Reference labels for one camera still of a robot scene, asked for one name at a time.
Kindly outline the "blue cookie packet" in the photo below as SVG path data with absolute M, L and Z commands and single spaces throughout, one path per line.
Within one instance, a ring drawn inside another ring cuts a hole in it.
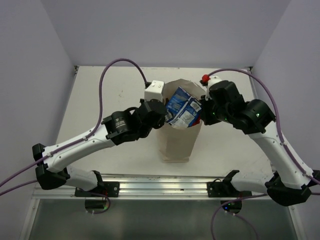
M 174 128 L 185 129 L 195 126 L 202 112 L 201 103 L 180 86 L 165 107 L 165 122 Z

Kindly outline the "white paper bag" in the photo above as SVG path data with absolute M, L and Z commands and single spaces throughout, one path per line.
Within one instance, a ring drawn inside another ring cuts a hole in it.
M 198 101 L 200 101 L 201 96 L 205 94 L 205 90 L 198 84 L 181 78 L 164 85 L 164 105 L 166 105 L 178 87 L 183 88 Z M 201 119 L 199 124 L 188 128 L 175 128 L 165 122 L 164 125 L 156 131 L 158 150 L 162 160 L 166 163 L 188 162 L 202 125 L 203 121 Z

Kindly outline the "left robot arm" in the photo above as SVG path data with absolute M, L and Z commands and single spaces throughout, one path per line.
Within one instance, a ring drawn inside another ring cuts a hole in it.
M 32 147 L 37 182 L 43 190 L 71 186 L 99 196 L 105 190 L 101 174 L 96 170 L 81 170 L 72 166 L 97 151 L 126 142 L 146 138 L 152 129 L 165 123 L 167 109 L 159 100 L 142 100 L 139 107 L 116 111 L 103 119 L 98 126 L 65 142 Z

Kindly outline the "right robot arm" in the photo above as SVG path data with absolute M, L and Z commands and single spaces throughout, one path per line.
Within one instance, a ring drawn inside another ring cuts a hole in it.
M 292 206 L 307 201 L 311 178 L 320 179 L 319 170 L 308 167 L 285 138 L 277 131 L 276 116 L 269 106 L 259 99 L 245 101 L 236 84 L 220 78 L 200 82 L 206 88 L 201 96 L 204 125 L 221 122 L 249 136 L 267 156 L 275 168 L 272 174 L 243 173 L 232 170 L 222 181 L 207 184 L 212 188 L 210 197 L 236 197 L 242 192 L 256 192 L 268 195 L 281 206 Z

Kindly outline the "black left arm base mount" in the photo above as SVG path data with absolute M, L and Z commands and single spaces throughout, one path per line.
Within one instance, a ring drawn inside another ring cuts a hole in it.
M 117 198 L 120 192 L 119 181 L 104 181 L 103 186 L 99 185 L 96 188 L 84 191 L 80 188 L 76 188 L 74 192 L 75 197 L 93 198 L 93 197 L 108 197 Z

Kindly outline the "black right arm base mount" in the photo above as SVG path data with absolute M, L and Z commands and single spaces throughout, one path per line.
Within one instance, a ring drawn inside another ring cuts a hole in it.
M 215 179 L 206 183 L 209 198 L 241 198 L 252 196 L 251 191 L 238 191 L 231 183 Z

